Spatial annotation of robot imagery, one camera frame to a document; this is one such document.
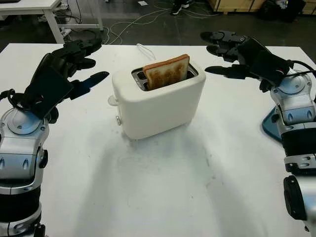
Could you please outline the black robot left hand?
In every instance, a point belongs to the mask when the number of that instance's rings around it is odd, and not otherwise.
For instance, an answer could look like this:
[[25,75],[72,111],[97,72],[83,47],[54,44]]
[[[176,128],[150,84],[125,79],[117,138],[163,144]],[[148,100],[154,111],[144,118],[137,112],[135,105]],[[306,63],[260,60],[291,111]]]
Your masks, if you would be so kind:
[[90,69],[96,61],[88,58],[102,46],[100,38],[67,42],[62,48],[46,54],[40,61],[30,85],[25,89],[24,103],[38,118],[58,119],[57,104],[65,99],[77,99],[109,76],[101,71],[80,81],[69,81],[77,71]]

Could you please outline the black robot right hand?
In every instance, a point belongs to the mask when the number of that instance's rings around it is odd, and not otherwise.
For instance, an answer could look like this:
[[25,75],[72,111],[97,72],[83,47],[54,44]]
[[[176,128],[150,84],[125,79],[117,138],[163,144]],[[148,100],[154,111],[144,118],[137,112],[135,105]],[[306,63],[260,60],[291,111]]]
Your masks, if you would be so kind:
[[209,66],[204,69],[206,72],[230,79],[258,79],[261,82],[259,88],[264,93],[279,86],[279,82],[274,81],[275,78],[269,79],[262,71],[258,73],[253,71],[259,53],[268,52],[253,37],[238,36],[235,32],[229,31],[202,32],[200,37],[210,43],[206,47],[210,54],[221,57],[226,62],[238,62],[229,67]]

